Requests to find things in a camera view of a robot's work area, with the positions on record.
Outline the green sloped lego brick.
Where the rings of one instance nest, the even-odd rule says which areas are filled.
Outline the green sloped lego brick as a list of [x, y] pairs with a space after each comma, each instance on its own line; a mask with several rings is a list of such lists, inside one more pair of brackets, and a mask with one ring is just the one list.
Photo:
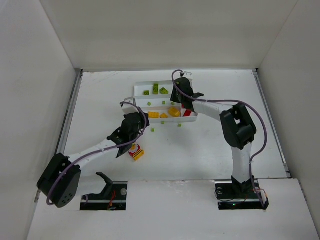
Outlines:
[[162, 88], [159, 90], [159, 92], [160, 92], [162, 95], [168, 95], [168, 94], [169, 94], [169, 91], [168, 91], [166, 88], [164, 88], [164, 87], [162, 87]]

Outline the red lego brick large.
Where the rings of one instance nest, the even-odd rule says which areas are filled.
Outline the red lego brick large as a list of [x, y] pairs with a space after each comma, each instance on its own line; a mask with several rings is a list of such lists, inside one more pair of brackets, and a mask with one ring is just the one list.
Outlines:
[[191, 115], [192, 111], [189, 110], [189, 109], [186, 109], [184, 114], [183, 114], [183, 117], [189, 117]]

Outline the yellow lego brick large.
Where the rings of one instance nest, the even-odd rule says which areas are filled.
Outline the yellow lego brick large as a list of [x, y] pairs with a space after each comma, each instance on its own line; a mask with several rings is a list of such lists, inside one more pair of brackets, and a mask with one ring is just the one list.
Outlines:
[[178, 117], [181, 116], [180, 110], [178, 108], [176, 108], [176, 107], [170, 107], [168, 109], [168, 114], [173, 118], [178, 118]]

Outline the small yellow lego brick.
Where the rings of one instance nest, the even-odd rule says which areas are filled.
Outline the small yellow lego brick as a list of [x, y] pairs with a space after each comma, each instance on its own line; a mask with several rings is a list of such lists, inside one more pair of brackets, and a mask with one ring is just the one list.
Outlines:
[[159, 117], [160, 118], [168, 118], [168, 115], [166, 113], [162, 113]]

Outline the green square lego brick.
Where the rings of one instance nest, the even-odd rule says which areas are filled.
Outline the green square lego brick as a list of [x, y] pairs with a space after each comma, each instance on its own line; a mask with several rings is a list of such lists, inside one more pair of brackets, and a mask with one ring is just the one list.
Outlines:
[[145, 90], [145, 91], [143, 92], [143, 95], [144, 95], [144, 96], [149, 96], [149, 95], [150, 95], [150, 92], [149, 92], [148, 90]]

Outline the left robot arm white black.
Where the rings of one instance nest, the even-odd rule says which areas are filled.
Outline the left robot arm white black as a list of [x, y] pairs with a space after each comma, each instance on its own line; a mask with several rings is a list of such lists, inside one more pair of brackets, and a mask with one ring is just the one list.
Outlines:
[[65, 156], [55, 154], [36, 186], [46, 196], [46, 204], [63, 208], [77, 195], [85, 168], [94, 167], [98, 159], [115, 160], [127, 153], [150, 126], [149, 115], [134, 112], [124, 115], [121, 126], [101, 143], [82, 152]]

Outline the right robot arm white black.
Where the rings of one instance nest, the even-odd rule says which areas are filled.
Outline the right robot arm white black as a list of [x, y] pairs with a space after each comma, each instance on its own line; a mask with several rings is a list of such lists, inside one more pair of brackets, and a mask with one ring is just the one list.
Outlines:
[[186, 77], [173, 81], [170, 100], [180, 103], [185, 109], [202, 114], [221, 123], [225, 141], [232, 151], [233, 172], [232, 188], [236, 194], [243, 194], [253, 189], [250, 172], [252, 142], [257, 128], [242, 103], [227, 105], [201, 101], [202, 93], [194, 93], [191, 82]]

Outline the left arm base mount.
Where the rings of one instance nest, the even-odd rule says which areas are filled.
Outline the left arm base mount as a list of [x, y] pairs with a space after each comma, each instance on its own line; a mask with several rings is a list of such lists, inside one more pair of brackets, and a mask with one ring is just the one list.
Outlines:
[[125, 211], [127, 207], [128, 182], [113, 181], [102, 172], [97, 176], [103, 179], [103, 189], [99, 193], [81, 197], [80, 211]]

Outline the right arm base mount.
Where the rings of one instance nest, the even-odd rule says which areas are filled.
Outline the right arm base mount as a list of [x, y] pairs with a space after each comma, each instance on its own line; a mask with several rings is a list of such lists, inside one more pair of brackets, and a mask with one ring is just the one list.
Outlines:
[[248, 184], [244, 192], [237, 192], [236, 185], [231, 180], [216, 181], [214, 195], [219, 210], [266, 210], [269, 198], [266, 191], [260, 188], [259, 181], [254, 181], [254, 187]]

